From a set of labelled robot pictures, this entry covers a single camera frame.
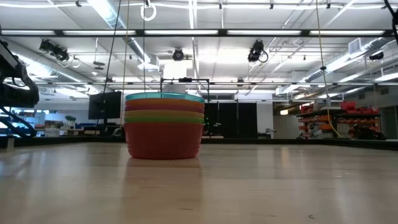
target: yellow bowl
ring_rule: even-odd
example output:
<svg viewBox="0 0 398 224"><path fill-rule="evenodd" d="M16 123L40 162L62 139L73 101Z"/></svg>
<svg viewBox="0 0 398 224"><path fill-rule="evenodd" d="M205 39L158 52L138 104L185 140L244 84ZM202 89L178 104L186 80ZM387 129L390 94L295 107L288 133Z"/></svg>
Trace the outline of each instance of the yellow bowl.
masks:
<svg viewBox="0 0 398 224"><path fill-rule="evenodd" d="M126 118L138 117L138 116L179 116L186 118L200 118L205 117L202 113L190 112L190 111L172 111L172 110L136 110L126 111L124 114Z"/></svg>

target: blue bowl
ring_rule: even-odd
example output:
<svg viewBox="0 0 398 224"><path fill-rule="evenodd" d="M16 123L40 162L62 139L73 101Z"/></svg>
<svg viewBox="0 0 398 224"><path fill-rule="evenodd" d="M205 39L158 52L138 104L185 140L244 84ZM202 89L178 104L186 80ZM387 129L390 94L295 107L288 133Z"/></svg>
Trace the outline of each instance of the blue bowl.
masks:
<svg viewBox="0 0 398 224"><path fill-rule="evenodd" d="M203 99L202 97L184 93L133 93L126 96L126 101L144 98L181 99L205 103L205 99Z"/></svg>

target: teal bowl rim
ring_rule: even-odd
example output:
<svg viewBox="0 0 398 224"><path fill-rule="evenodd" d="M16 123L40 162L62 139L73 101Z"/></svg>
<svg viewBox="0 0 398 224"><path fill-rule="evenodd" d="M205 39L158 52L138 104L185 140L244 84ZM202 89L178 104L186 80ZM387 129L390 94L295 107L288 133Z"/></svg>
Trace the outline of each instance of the teal bowl rim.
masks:
<svg viewBox="0 0 398 224"><path fill-rule="evenodd" d="M150 94L171 94L171 95L180 95L180 96L184 96L184 98L168 98L165 97L163 99L180 99L180 100L190 100L189 98L193 98L195 100L190 100L190 101L198 101L200 103L205 103L205 99L200 97L200 96L195 96L195 95L190 95L190 94L186 94L186 93L174 93L174 92L150 92L150 93L131 93L128 94L126 96L126 101L130 101L128 98L129 97L133 97L136 95L150 95ZM151 99L151 98L146 98L146 97L142 97L142 98L138 98L138 99Z"/></svg>

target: stacked bowls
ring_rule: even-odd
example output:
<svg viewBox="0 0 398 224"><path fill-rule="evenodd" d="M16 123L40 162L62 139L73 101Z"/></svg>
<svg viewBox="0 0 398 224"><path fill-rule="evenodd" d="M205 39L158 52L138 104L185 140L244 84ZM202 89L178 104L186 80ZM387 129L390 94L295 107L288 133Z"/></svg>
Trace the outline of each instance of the stacked bowls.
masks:
<svg viewBox="0 0 398 224"><path fill-rule="evenodd" d="M124 130L132 157L195 157L203 132L205 100L182 93L135 93L126 97Z"/></svg>

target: computer monitor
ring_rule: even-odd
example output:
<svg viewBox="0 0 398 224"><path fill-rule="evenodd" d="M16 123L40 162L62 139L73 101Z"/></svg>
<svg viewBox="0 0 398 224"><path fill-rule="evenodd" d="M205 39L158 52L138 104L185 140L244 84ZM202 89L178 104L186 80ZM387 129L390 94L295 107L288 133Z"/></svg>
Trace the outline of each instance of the computer monitor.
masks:
<svg viewBox="0 0 398 224"><path fill-rule="evenodd" d="M88 105L88 119L120 118L122 93L120 91L111 93L100 93L90 96Z"/></svg>

